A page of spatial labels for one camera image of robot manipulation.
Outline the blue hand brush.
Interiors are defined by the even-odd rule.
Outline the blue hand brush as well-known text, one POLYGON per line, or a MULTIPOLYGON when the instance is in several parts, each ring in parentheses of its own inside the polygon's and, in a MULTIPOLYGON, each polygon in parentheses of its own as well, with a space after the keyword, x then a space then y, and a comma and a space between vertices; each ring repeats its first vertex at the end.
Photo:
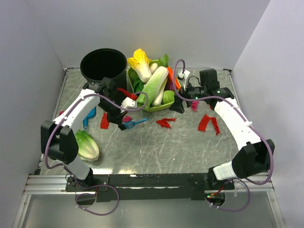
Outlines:
POLYGON ((124 126, 127 129, 131 129, 131 128, 135 127, 136 125, 141 124, 141 123, 143 123, 145 121, 148 121, 148 120, 149 120, 149 118, 144 118, 144 119, 141 119, 139 121, 128 121, 128 122, 124 123, 124 126))

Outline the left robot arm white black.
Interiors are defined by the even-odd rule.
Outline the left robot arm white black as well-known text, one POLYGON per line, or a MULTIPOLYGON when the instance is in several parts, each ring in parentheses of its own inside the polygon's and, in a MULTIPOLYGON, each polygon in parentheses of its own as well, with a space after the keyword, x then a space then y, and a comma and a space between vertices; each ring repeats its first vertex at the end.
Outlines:
POLYGON ((78 98, 59 117, 41 125, 41 152, 46 168, 63 167, 83 191, 92 189, 93 171, 78 156, 75 134, 96 106, 107 113, 109 122, 125 130, 123 117, 126 112, 117 104, 121 98, 117 92, 117 84, 110 78, 105 77, 101 82, 89 80, 78 98))

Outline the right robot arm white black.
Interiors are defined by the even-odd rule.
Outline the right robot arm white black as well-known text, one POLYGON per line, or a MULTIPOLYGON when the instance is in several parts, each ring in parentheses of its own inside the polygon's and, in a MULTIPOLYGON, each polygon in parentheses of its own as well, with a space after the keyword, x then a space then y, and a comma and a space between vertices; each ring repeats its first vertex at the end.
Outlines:
POLYGON ((237 144, 238 153, 231 161, 209 169, 208 185, 218 189, 224 180, 235 178, 245 179, 255 185, 269 182, 274 168, 275 145, 254 129, 252 122, 241 112, 231 90, 220 87, 216 70, 201 70, 199 86, 190 84, 190 72, 186 69, 181 69, 172 78, 175 98, 170 110, 183 113, 183 101, 188 106, 196 101, 206 102, 224 121, 237 144))

